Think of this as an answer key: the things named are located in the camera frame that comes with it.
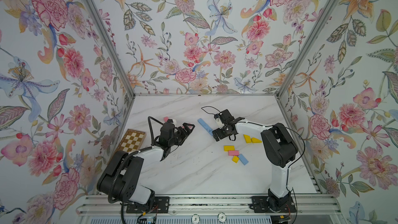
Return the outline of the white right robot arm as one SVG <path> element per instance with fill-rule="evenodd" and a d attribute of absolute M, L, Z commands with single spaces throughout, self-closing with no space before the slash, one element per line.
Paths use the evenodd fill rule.
<path fill-rule="evenodd" d="M 298 147 L 288 129 L 282 123 L 265 125 L 243 117 L 234 118 L 228 110 L 215 114 L 214 119 L 219 126 L 212 132 L 216 141 L 235 138 L 239 134 L 262 141 L 266 157 L 272 164 L 267 204 L 272 211 L 281 211 L 292 200 L 289 167 L 295 162 L 298 153 Z"/>

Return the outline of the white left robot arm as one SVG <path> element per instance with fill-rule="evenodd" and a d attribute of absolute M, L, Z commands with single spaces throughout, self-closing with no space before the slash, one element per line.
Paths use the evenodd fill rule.
<path fill-rule="evenodd" d="M 176 126 L 173 119 L 161 124 L 160 135 L 155 137 L 149 123 L 151 146 L 134 152 L 117 151 L 99 178 L 96 188 L 106 194 L 109 203 L 136 204 L 153 208 L 155 192 L 139 183 L 143 168 L 161 162 L 181 146 L 195 129 L 195 125 L 183 123 Z"/>

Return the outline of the light blue long block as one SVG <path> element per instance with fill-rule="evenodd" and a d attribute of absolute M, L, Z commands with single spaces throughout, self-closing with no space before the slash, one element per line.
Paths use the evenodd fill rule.
<path fill-rule="evenodd" d="M 202 119 L 198 119 L 198 123 L 206 130 L 208 131 L 209 129 L 211 129 L 211 127 Z"/>

